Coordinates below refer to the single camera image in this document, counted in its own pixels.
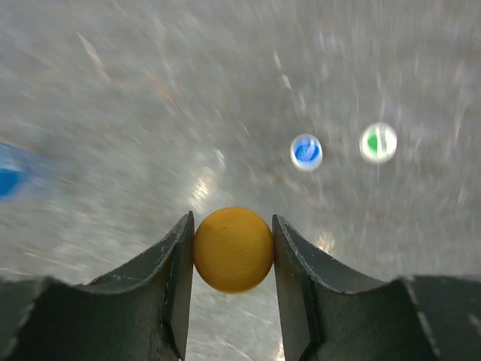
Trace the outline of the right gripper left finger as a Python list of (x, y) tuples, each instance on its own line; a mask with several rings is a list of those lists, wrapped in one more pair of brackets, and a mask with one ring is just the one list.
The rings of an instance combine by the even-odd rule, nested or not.
[(1, 279), (3, 360), (182, 360), (195, 224), (168, 234), (88, 284), (51, 276)]

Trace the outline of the clear bottle blue cap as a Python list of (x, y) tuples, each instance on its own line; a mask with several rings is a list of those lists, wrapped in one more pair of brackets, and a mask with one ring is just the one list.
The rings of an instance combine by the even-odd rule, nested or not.
[(1, 200), (17, 196), (30, 181), (31, 155), (25, 148), (1, 143)]

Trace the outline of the orange bottle cap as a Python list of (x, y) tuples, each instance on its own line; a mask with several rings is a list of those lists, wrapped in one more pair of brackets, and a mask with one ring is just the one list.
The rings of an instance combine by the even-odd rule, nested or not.
[(267, 223), (246, 208), (214, 211), (198, 227), (192, 244), (200, 277), (222, 293), (257, 287), (274, 263), (274, 237)]

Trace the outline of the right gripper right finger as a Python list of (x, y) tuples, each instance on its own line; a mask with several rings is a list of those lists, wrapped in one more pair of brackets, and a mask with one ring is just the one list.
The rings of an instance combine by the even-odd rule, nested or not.
[(287, 360), (478, 360), (480, 279), (414, 275), (380, 281), (272, 219)]

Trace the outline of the blue pocari bottle cap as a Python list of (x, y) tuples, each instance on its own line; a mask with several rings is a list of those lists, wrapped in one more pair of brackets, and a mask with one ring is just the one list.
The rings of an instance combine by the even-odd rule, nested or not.
[(301, 134), (292, 140), (290, 158), (300, 171), (314, 171), (323, 161), (323, 151), (319, 139), (310, 134)]

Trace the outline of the white green bottle cap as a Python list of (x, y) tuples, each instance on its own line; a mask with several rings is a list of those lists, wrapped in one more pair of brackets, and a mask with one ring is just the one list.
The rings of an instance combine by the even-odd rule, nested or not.
[(361, 134), (359, 150), (362, 158), (373, 164), (388, 162), (396, 153), (398, 135), (387, 123), (372, 123)]

